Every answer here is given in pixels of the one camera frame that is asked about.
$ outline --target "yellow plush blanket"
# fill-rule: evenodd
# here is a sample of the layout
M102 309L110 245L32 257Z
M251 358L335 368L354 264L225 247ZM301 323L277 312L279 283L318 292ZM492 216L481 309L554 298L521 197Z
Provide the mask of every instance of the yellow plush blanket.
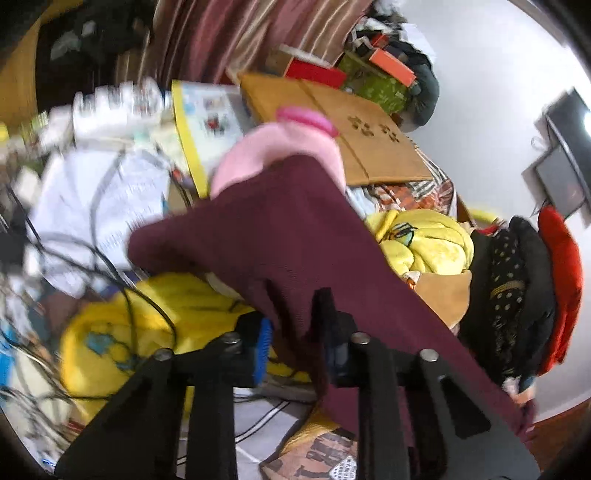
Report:
M392 269L439 275L462 273L472 263L472 240L454 219L432 210L374 213L366 219Z
M190 274L167 273L137 284L174 323L178 342L176 353L201 349L214 338L234 330L238 317L252 307L214 291L203 280ZM172 333L163 318L148 303L129 293L134 310L138 355L147 358L157 349L169 348ZM117 392L133 374L131 328L124 296L91 303L72 319L61 337L60 373L66 390L76 397L102 397ZM269 357L275 357L271 349ZM303 372L277 362L267 364L267 373L310 382ZM192 401L192 388L186 398L186 411ZM90 421L105 400L76 400L85 421Z

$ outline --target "white paper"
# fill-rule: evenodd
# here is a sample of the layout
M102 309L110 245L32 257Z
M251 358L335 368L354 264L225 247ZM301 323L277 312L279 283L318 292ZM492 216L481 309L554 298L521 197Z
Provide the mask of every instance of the white paper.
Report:
M88 248L51 238L65 235L92 244L93 200L105 176L112 173L118 155L113 151L72 150L66 158L54 159L31 214L46 248L93 267L95 256ZM126 246L131 231L162 218L168 182L167 165L143 151L128 153L113 173L96 209L96 245L118 269L130 268ZM30 231L29 237L34 240ZM97 265L106 270L102 261ZM38 267L46 270L46 279L53 287L73 297L80 297L92 280L52 255L38 256Z

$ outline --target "white fabric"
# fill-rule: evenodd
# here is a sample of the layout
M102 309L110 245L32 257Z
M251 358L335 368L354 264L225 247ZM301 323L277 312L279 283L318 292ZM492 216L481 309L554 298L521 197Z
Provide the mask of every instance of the white fabric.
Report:
M452 203L449 206L449 213L447 214L448 217L457 220L457 190L453 189L453 197Z
M353 33L355 33L355 31L362 30L376 30L386 34L394 32L392 27L389 27L385 23L382 23L379 20L371 17L363 17L361 20L359 20L359 23L355 26L355 29L353 29Z
M407 0L375 0L374 9L380 15L390 16L407 2Z
M423 35L423 32L421 32L413 23L402 23L400 24L400 28L402 29L400 32L400 40L406 41L417 50L422 51L427 57L429 57L431 64L435 65L437 55L431 44L425 38L425 35Z
M371 199L363 187L347 187L345 196L362 220L378 211L378 202Z

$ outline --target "clutter pile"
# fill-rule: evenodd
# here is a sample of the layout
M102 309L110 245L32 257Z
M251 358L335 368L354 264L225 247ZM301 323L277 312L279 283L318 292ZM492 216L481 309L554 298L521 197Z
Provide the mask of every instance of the clutter pile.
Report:
M258 310L274 338L263 384L234 393L239 476L351 478L358 396L326 384L310 334L327 286L387 347L435 349L524 437L534 403L500 387L531 392L564 360L578 249L550 207L540 233L475 230L391 116L433 114L432 49L372 15L337 67L279 47L274 75L99 87L0 141L0 402L48 471L157 349L201 349Z

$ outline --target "red cloth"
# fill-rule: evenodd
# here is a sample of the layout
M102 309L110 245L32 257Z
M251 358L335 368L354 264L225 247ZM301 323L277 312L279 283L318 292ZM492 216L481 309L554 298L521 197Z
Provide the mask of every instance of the red cloth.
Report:
M342 70L324 68L302 60L293 59L285 77L290 79L309 80L311 82L322 83L336 90L340 89L347 79L347 74Z
M538 227L552 258L552 277L556 295L556 319L548 341L546 359L539 375L548 372L556 363L564 362L570 337L577 323L583 295L583 266L579 247L554 207L540 211Z
M318 288L336 308L390 348L433 348L475 394L518 434L527 428L512 400L493 384L431 309L390 269L355 211L322 166L295 155L234 184L184 215L136 230L129 259L152 273L212 271L275 326L280 358L307 370L327 414L358 431L356 389L326 385L320 346L309 334Z

